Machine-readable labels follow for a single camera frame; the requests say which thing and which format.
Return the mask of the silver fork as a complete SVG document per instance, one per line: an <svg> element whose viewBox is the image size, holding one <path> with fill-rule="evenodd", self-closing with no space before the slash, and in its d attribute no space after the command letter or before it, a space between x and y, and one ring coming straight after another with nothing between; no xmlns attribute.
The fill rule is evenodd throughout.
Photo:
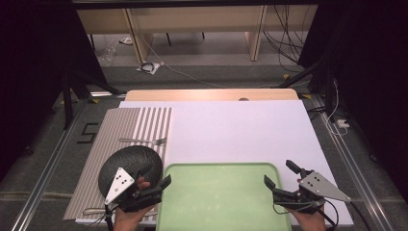
<svg viewBox="0 0 408 231"><path fill-rule="evenodd" d="M138 140L138 139L118 139L121 142L144 142L144 143L150 143L153 145L162 145L164 143L166 143L166 138L162 138L162 139L156 139L156 140Z"/></svg>

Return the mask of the black curtain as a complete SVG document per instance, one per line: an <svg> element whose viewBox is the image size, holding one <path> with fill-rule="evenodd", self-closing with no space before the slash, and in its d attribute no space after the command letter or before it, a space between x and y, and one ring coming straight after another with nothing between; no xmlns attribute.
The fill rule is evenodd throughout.
<svg viewBox="0 0 408 231"><path fill-rule="evenodd" d="M0 0L0 180L30 145L63 90L106 78L69 0Z"/></svg>
<svg viewBox="0 0 408 231"><path fill-rule="evenodd" d="M299 64L307 67L347 18L330 70L347 110L408 202L408 0L315 0Z"/></svg>

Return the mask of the silver knife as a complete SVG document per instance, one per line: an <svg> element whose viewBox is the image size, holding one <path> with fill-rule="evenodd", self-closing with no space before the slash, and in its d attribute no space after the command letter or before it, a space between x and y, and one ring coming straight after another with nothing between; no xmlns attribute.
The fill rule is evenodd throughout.
<svg viewBox="0 0 408 231"><path fill-rule="evenodd" d="M91 215L104 215L105 209L103 208L87 208L82 212L83 216L91 216ZM158 212L156 211L149 211L144 216L145 217L153 217L157 216Z"/></svg>

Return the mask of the person's left hand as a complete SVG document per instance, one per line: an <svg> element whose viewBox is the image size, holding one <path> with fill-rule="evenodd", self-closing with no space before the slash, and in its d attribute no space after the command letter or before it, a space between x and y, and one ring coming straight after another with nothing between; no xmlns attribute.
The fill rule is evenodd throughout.
<svg viewBox="0 0 408 231"><path fill-rule="evenodd" d="M153 208L154 205L132 213L125 213L120 208L116 208L114 231L136 231L139 223Z"/></svg>

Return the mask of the white board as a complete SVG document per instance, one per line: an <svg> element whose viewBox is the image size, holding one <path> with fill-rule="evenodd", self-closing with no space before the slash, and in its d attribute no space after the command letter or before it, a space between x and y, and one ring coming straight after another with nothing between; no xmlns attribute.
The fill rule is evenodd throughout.
<svg viewBox="0 0 408 231"><path fill-rule="evenodd" d="M328 181L334 179L299 100L123 101L118 108L144 107L172 109L166 143L135 142L159 154L163 177L173 164L267 163L278 170L277 188L293 192L298 176L286 166L291 160Z"/></svg>

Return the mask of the person's right hand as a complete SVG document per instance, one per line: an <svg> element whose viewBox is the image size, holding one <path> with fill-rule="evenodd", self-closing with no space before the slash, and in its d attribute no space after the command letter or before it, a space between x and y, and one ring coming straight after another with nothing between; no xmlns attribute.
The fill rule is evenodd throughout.
<svg viewBox="0 0 408 231"><path fill-rule="evenodd" d="M303 214L294 210L289 212L295 217L302 231L326 231L324 217L319 213Z"/></svg>

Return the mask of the black textured plate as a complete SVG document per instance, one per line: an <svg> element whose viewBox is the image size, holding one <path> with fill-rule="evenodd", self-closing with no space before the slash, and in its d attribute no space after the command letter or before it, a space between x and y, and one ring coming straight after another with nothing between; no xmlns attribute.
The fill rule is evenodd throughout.
<svg viewBox="0 0 408 231"><path fill-rule="evenodd" d="M152 187L157 186L163 177L163 162L155 150L143 145L132 145L116 151L100 169L99 191L103 197L108 194L119 167L130 175L136 175L139 170L148 165L151 165L152 168L143 177Z"/></svg>

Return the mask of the clear plastic bag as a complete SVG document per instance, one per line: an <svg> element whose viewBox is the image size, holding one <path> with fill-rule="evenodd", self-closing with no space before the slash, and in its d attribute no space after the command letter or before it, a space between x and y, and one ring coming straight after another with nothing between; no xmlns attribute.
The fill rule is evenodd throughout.
<svg viewBox="0 0 408 231"><path fill-rule="evenodd" d="M104 48L95 52L101 66L110 66L113 63L116 42L112 39Z"/></svg>

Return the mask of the beige desk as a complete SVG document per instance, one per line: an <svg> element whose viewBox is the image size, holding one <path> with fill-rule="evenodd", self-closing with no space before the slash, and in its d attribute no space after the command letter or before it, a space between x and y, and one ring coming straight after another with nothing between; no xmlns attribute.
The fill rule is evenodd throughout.
<svg viewBox="0 0 408 231"><path fill-rule="evenodd" d="M316 5L264 5L241 7L183 7L79 10L89 35L128 34L138 61L146 60L156 33L243 32L252 62L258 60L264 31L308 31Z"/></svg>

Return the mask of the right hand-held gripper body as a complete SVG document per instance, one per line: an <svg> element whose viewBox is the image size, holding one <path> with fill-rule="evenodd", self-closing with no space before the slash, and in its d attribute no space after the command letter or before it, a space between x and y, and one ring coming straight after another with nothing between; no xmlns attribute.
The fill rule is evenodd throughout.
<svg viewBox="0 0 408 231"><path fill-rule="evenodd" d="M287 192L272 186L273 203L302 214L317 212L325 203L326 198L350 202L351 198L337 186L328 181L319 172L300 170L299 189Z"/></svg>

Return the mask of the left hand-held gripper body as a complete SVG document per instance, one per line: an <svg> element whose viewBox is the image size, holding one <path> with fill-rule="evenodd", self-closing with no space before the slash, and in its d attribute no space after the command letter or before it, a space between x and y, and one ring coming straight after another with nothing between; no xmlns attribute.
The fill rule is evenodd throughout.
<svg viewBox="0 0 408 231"><path fill-rule="evenodd" d="M105 196L105 205L116 204L125 213L132 213L160 203L163 194L160 187L141 190L138 187L139 178L138 171L131 175L119 167Z"/></svg>

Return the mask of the striped grey placemat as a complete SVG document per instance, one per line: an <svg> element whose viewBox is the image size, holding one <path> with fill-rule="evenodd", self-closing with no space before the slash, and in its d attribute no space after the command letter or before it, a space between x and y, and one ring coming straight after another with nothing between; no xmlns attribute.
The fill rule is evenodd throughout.
<svg viewBox="0 0 408 231"><path fill-rule="evenodd" d="M99 218L98 215L84 216L83 211L104 207L104 196L98 189L100 169L117 150L135 145L120 139L164 139L169 134L171 116L171 108L118 108L106 112L64 219L93 221Z"/></svg>

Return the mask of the black metal stand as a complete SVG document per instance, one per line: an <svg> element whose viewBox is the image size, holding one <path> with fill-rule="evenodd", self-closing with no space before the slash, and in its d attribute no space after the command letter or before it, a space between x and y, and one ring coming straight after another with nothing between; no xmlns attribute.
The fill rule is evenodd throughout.
<svg viewBox="0 0 408 231"><path fill-rule="evenodd" d="M95 85L113 95L126 94L124 90L118 90L109 86L106 82L98 80L79 69L70 69L61 77L64 98L64 129L66 130L73 121L73 109L71 93L74 92L80 99L89 99L91 93L87 84Z"/></svg>
<svg viewBox="0 0 408 231"><path fill-rule="evenodd" d="M321 90L324 90L324 111L328 120L331 120L337 109L337 103L334 103L333 100L338 98L338 92L337 83L330 72L328 61L317 61L315 64L294 75L294 77L290 77L284 83L278 85L277 88L286 89L309 75L312 78L308 89L311 93L319 93Z"/></svg>

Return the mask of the aluminium floor rail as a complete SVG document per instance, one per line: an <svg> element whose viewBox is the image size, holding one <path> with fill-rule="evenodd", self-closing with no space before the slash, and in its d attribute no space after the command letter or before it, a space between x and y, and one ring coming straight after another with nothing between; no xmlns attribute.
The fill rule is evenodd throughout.
<svg viewBox="0 0 408 231"><path fill-rule="evenodd" d="M60 162L60 159L63 155L63 152L67 146L67 141L71 136L72 130L76 126L77 120L80 117L82 111L86 107L85 101L80 101L74 107L74 114L72 119L68 122L66 127L63 129L62 134L59 136L58 142L54 147L51 156L48 159L47 164L42 169L41 175L39 176L38 181L36 182L34 188L29 193L29 196L19 212L16 222L13 225L12 231L26 231L40 201L42 196Z"/></svg>
<svg viewBox="0 0 408 231"><path fill-rule="evenodd" d="M346 169L348 170L354 185L357 188L375 227L378 231L395 231L391 220L386 215L380 200L370 187L368 180L365 178L363 171L358 167L352 153L345 143L344 137L349 134L348 128L341 128L336 122L332 122L333 114L323 115L322 121L325 125L332 141L334 142Z"/></svg>

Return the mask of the green tray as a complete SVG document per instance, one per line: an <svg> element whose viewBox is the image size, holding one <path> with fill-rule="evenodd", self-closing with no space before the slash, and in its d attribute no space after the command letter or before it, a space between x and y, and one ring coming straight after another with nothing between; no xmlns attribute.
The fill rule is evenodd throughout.
<svg viewBox="0 0 408 231"><path fill-rule="evenodd" d="M280 184L271 164L173 164L166 174L157 231L292 231L264 183Z"/></svg>

